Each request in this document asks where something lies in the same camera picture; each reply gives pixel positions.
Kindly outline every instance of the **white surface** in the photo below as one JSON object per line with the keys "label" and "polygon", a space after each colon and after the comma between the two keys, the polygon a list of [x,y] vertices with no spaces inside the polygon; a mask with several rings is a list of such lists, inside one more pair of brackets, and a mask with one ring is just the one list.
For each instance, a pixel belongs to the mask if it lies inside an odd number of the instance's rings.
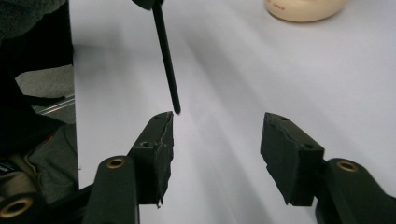
{"label": "white surface", "polygon": [[[396,196],[396,2],[349,0],[325,21],[279,21],[261,0],[168,0],[163,15],[181,102],[161,209],[141,223],[316,223],[286,206],[260,155],[265,112],[365,166]],[[172,110],[150,11],[71,1],[81,186]]]}

